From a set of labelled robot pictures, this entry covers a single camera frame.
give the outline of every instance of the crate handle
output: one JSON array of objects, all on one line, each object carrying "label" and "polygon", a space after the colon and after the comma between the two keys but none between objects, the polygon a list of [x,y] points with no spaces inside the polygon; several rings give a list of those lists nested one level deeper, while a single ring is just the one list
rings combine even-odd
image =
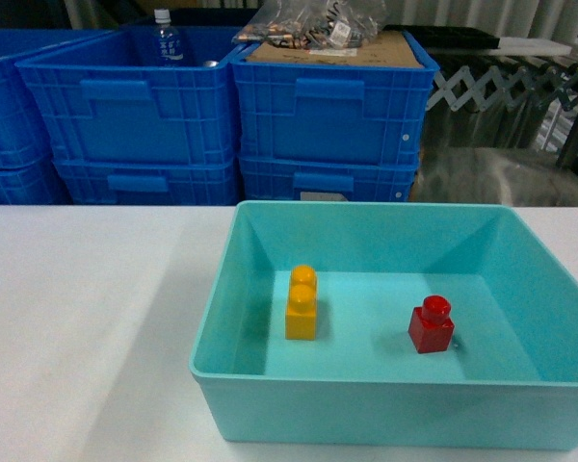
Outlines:
[{"label": "crate handle", "polygon": [[84,98],[113,101],[147,101],[152,99],[145,80],[82,80]]},{"label": "crate handle", "polygon": [[167,178],[162,176],[108,175],[107,184],[112,191],[132,193],[167,193]]},{"label": "crate handle", "polygon": [[360,80],[306,79],[296,81],[296,96],[318,99],[364,100],[364,82]]},{"label": "crate handle", "polygon": [[354,178],[345,175],[323,175],[297,171],[293,174],[293,189],[325,193],[352,193],[354,191]]}]

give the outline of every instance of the red toy block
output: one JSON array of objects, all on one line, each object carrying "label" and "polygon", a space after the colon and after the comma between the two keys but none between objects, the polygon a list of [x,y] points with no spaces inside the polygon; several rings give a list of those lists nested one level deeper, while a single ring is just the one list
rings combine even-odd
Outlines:
[{"label": "red toy block", "polygon": [[408,335],[418,353],[434,353],[447,349],[454,332],[450,311],[452,305],[441,295],[427,296],[422,306],[413,309]]}]

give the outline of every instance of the blue plastic crate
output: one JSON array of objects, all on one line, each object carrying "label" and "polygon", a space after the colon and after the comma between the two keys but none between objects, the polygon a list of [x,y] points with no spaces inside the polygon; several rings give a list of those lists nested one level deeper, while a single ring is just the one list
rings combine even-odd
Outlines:
[{"label": "blue plastic crate", "polygon": [[19,168],[49,152],[49,137],[14,63],[107,31],[0,30],[0,168]]},{"label": "blue plastic crate", "polygon": [[310,197],[340,194],[356,202],[405,202],[418,168],[239,159],[246,199],[299,200],[315,193]]},{"label": "blue plastic crate", "polygon": [[151,27],[17,64],[56,159],[219,166],[234,158],[240,123],[228,64],[241,49],[231,43],[237,28],[178,30],[186,66],[157,65]]},{"label": "blue plastic crate", "polygon": [[75,204],[235,205],[235,161],[212,167],[54,160]]},{"label": "blue plastic crate", "polygon": [[0,170],[0,204],[46,205],[71,203],[65,184],[49,158],[22,168]]},{"label": "blue plastic crate", "polygon": [[[312,342],[285,340],[302,264]],[[432,294],[454,337],[418,354],[409,320]],[[190,368],[228,440],[572,449],[578,284],[505,207],[242,202]]]},{"label": "blue plastic crate", "polygon": [[404,33],[423,68],[234,60],[242,152],[264,159],[412,165],[438,65]]}]

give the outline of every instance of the cardboard box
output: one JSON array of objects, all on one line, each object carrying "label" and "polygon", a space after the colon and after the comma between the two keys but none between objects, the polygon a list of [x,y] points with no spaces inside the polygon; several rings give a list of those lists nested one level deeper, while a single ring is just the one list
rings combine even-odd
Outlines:
[{"label": "cardboard box", "polygon": [[423,67],[415,59],[407,40],[398,31],[381,32],[372,42],[360,48],[341,50],[294,50],[263,43],[248,62],[288,64],[338,64],[355,66]]}]

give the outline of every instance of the white table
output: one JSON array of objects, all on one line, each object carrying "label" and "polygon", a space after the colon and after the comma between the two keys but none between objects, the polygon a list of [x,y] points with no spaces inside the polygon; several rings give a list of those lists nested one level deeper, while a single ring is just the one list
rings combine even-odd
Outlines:
[{"label": "white table", "polygon": [[[578,209],[518,209],[578,280]],[[233,208],[0,207],[0,461],[578,461],[228,443],[188,357]]]}]

